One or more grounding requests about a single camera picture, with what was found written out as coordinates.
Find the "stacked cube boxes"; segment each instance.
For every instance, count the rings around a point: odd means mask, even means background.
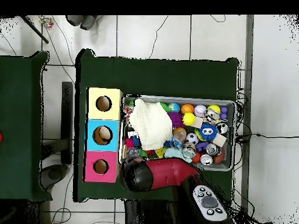
[[[105,89],[89,87],[86,92],[86,124],[85,128],[85,155],[84,155],[84,182],[114,183],[119,174],[118,150],[120,128],[120,105],[122,92],[119,89]],[[109,99],[109,109],[100,111],[97,100],[104,96]],[[97,127],[107,127],[112,134],[110,142],[105,145],[97,144],[93,139],[93,132]],[[96,172],[95,163],[104,161],[106,170]]]

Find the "blue box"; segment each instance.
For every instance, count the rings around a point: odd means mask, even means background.
[[[119,150],[119,121],[115,120],[87,120],[87,150],[88,151],[118,151]],[[99,145],[93,140],[93,132],[97,127],[108,127],[112,132],[112,139],[106,145]]]

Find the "green table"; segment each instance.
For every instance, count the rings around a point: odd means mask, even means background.
[[[86,88],[114,88],[124,94],[190,97],[236,101],[236,58],[218,61],[170,61],[95,57],[83,49],[76,58],[74,201],[85,198],[126,198],[175,200],[173,188],[149,192],[128,192],[120,182],[91,183],[82,181]],[[203,171],[224,200],[231,200],[232,170]]]
[[[41,72],[47,52],[0,56],[0,198],[50,200],[39,183]]]

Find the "gray metal tray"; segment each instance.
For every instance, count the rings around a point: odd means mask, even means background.
[[[192,98],[180,98],[180,97],[163,97],[163,96],[133,96],[126,95],[122,99],[122,107],[128,102],[135,100],[137,98],[142,98],[143,101],[149,103],[163,102],[166,104],[177,103],[183,105],[190,103],[194,106],[202,104],[209,106],[211,104],[216,104],[220,107],[227,107],[227,122],[228,132],[226,133],[227,141],[225,142],[223,148],[225,149],[225,158],[220,164],[212,163],[209,166],[204,166],[200,162],[196,163],[195,166],[202,170],[212,170],[212,171],[223,171],[227,172],[231,170],[234,166],[234,147],[235,147],[235,133],[236,133],[236,121],[237,121],[237,105],[231,100],[208,100],[208,99],[192,99]],[[124,120],[120,123],[120,146],[119,146],[119,161],[122,160],[122,148],[124,145],[123,137],[125,136],[125,124]]]

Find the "blue ball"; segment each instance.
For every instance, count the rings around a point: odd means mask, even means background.
[[[171,103],[168,105],[168,107],[171,111],[174,111],[176,113],[180,112],[180,105],[178,105],[177,103]]]

